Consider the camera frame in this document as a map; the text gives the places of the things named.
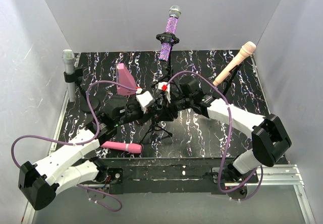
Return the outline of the pink plastic microphone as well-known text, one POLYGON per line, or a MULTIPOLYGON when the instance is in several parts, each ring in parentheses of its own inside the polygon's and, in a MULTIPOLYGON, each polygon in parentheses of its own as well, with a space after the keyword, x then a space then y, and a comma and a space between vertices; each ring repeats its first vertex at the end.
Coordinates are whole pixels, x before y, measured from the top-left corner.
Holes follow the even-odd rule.
POLYGON ((126 151, 134 154, 140 154, 142 151, 142 146, 140 144, 135 144, 135 143, 121 143, 121 142, 106 141, 101 145, 101 147, 113 149, 113 150, 126 151))

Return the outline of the black tripod microphone stand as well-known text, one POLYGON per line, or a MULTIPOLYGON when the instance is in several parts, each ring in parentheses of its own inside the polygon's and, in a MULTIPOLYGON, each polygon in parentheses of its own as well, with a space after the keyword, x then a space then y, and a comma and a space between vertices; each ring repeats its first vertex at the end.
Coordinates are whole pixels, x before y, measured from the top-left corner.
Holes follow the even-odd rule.
POLYGON ((148 134, 152 134, 152 133, 155 133, 155 132, 165 132, 167 134, 167 137, 172 137, 173 134, 169 131, 167 131, 165 128, 161 127, 159 125, 159 122, 152 119, 151 120, 151 123, 150 123, 150 126, 148 128, 148 131, 144 134, 144 136, 142 137, 142 139, 140 140, 140 144, 143 144, 144 142, 144 139, 147 137, 148 134))

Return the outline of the black tripod shock-mount stand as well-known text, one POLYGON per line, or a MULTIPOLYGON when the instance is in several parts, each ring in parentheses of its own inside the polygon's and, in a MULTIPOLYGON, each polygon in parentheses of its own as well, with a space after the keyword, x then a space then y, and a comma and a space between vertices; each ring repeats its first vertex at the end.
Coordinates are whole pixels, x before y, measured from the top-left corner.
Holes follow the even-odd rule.
POLYGON ((168 82, 174 75, 174 70, 172 69, 171 54, 172 48, 175 44, 180 42, 179 38, 175 36, 174 33, 164 32, 156 35, 156 39, 161 42, 161 50, 159 53, 159 61, 166 62, 166 75, 159 79, 157 82, 153 83, 151 87, 157 87, 158 82, 168 82))

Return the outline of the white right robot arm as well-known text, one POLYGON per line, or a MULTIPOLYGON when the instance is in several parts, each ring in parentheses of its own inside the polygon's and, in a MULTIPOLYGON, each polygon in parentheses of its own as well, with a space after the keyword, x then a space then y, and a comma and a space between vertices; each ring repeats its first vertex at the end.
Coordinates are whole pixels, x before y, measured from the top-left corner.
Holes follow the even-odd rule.
POLYGON ((238 155, 221 171, 222 180, 240 182, 248 172, 261 165, 272 167, 291 147, 292 142, 278 116, 270 114, 265 117, 232 104, 226 105, 223 99, 203 92, 197 80, 189 77, 182 78, 179 85, 179 91, 171 92, 168 83, 158 83, 158 89, 166 93, 168 108, 173 115, 191 108, 199 115, 231 124, 252 140, 252 149, 238 155))

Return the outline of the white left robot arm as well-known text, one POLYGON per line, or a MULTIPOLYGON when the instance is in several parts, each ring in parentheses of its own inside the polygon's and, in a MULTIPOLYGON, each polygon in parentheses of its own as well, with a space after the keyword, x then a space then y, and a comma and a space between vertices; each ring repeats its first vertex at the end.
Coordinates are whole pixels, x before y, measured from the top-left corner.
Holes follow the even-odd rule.
POLYGON ((108 183, 113 173, 98 157, 76 164, 89 152, 99 147, 140 154, 141 144, 113 142, 117 127, 136 120, 148 121, 153 113, 147 111, 148 97, 114 96, 109 112, 97 113, 70 142, 49 156, 20 166, 18 187, 35 210, 47 207, 55 197, 73 186, 87 181, 108 183))

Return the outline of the purple glitter microphone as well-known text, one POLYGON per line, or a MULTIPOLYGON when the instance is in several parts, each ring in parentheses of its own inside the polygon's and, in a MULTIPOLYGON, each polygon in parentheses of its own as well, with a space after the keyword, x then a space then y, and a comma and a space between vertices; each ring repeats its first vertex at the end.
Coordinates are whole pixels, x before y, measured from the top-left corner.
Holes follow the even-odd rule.
POLYGON ((166 31, 158 35, 161 42, 161 50, 159 60, 167 62, 174 44, 179 43, 179 39, 175 36, 178 19, 181 15, 181 9, 175 5, 169 9, 169 18, 167 21, 166 31))

